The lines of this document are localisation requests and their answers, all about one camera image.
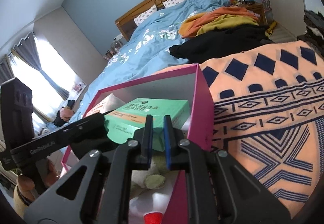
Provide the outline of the black garment on bed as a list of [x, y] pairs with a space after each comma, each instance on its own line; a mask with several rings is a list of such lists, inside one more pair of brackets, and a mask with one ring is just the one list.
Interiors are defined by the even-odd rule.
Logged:
[[190, 63], [203, 63], [212, 58], [249, 51], [272, 43], [266, 35], [266, 28], [244, 24], [231, 29], [212, 30], [170, 47], [170, 55], [187, 59]]

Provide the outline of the orange white snack bag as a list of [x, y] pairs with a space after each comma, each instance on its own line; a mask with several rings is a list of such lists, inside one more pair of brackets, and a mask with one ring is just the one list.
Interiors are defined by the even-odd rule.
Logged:
[[126, 102], [124, 102], [123, 100], [116, 97], [113, 93], [111, 93], [98, 104], [96, 104], [94, 107], [92, 107], [88, 112], [86, 112], [83, 117], [85, 118], [95, 113], [104, 114], [106, 112], [113, 111], [125, 104]]

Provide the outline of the grey curtain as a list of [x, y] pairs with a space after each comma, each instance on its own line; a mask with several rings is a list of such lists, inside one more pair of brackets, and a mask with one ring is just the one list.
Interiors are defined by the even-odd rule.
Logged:
[[9, 58], [8, 56], [4, 56], [1, 58], [0, 63], [0, 84], [3, 84], [4, 82], [14, 78], [14, 74], [12, 71], [12, 68], [10, 66]]
[[41, 61], [39, 59], [36, 39], [33, 32], [30, 32], [25, 38], [22, 38], [17, 45], [12, 48], [12, 53], [24, 61], [27, 65], [33, 69], [39, 71], [41, 75], [47, 80], [47, 82], [52, 86], [52, 88], [58, 93], [58, 95], [63, 99], [67, 100], [69, 98], [69, 92], [59, 86], [43, 69]]

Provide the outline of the orange garment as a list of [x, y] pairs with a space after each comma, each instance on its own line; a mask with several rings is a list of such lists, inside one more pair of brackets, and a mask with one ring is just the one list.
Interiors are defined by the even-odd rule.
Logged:
[[259, 23], [259, 18], [255, 13], [247, 10], [244, 7], [220, 7], [210, 12], [199, 13], [194, 16], [187, 18], [180, 26], [178, 33], [182, 38], [193, 38], [196, 37], [199, 28], [203, 27], [205, 24], [217, 19], [218, 17], [230, 14], [238, 16], [249, 16], [257, 20]]

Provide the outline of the wooden nightstand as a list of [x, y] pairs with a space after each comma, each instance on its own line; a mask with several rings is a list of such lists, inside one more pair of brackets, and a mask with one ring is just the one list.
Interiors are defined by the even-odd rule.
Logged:
[[260, 3], [254, 3], [252, 5], [241, 4], [240, 7], [245, 7], [247, 10], [250, 10], [260, 16], [260, 24], [267, 25], [268, 21], [265, 15], [264, 7]]

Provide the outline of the green plush toy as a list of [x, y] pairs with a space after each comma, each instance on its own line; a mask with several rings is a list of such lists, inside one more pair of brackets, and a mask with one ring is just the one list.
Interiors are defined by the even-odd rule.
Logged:
[[167, 181], [175, 182], [177, 171], [170, 171], [166, 166], [165, 152], [153, 151], [148, 170], [133, 170], [131, 175], [130, 198], [148, 191], [156, 191], [166, 186]]

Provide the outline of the orange patterned blanket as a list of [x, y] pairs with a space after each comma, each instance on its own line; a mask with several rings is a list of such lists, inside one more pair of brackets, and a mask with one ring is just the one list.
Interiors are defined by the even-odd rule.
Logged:
[[295, 41], [200, 69], [214, 101], [211, 148], [227, 150], [297, 215], [323, 175], [323, 58]]

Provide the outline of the pink storage box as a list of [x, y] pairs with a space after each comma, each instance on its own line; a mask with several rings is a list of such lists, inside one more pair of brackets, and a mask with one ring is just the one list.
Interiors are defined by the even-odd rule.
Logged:
[[169, 100], [187, 100], [191, 109], [191, 121], [187, 137], [204, 150], [210, 150], [214, 126], [214, 103], [199, 65], [180, 65], [158, 71], [153, 75], [131, 80], [101, 90], [96, 90], [85, 111], [76, 114], [82, 119], [109, 94], [124, 102], [138, 97]]

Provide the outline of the mustard yellow garment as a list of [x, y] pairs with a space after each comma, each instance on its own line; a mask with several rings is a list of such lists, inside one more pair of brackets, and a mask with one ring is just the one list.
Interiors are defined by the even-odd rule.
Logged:
[[225, 14], [199, 28], [196, 36], [213, 30], [232, 29], [243, 25], [258, 26], [257, 20], [249, 16]]

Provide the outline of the white bottle red cap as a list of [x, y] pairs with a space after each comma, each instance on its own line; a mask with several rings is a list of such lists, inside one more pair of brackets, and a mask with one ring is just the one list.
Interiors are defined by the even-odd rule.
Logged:
[[170, 193], [149, 191], [131, 199], [129, 223], [161, 223], [170, 198]]

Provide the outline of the green cardboard box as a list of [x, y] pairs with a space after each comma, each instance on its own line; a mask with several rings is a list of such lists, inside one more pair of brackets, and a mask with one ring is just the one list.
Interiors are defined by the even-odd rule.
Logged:
[[163, 152], [164, 117], [169, 115], [173, 127], [181, 129], [190, 117], [190, 105], [187, 100], [136, 98], [104, 116], [107, 137], [115, 143], [125, 143], [144, 127], [148, 115], [153, 116], [153, 150]]

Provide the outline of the dark clothes pile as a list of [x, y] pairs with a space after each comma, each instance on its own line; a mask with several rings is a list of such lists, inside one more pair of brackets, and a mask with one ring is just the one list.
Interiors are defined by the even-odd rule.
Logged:
[[323, 15], [320, 12], [314, 13], [305, 10], [303, 20], [306, 24], [306, 31], [304, 34], [299, 35], [297, 39], [310, 44], [323, 56]]

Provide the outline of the blue floral duvet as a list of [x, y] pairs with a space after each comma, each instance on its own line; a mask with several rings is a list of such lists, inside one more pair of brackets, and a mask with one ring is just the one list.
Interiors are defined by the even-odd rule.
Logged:
[[70, 118], [73, 123], [82, 118], [96, 93], [104, 88], [151, 75], [166, 67], [188, 63], [170, 55], [169, 48], [185, 42], [178, 30], [186, 19], [229, 7], [229, 0], [185, 0], [161, 9], [141, 23], [130, 40], [107, 63], [102, 73], [88, 86], [79, 108]]

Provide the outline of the left patterned pillow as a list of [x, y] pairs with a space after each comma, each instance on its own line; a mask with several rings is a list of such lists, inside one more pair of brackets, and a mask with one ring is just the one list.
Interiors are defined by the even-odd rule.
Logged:
[[136, 26], [139, 26], [146, 20], [148, 17], [150, 17], [152, 14], [157, 12], [156, 5], [153, 5], [150, 9], [146, 10], [145, 12], [139, 14], [136, 18], [134, 18], [134, 22]]

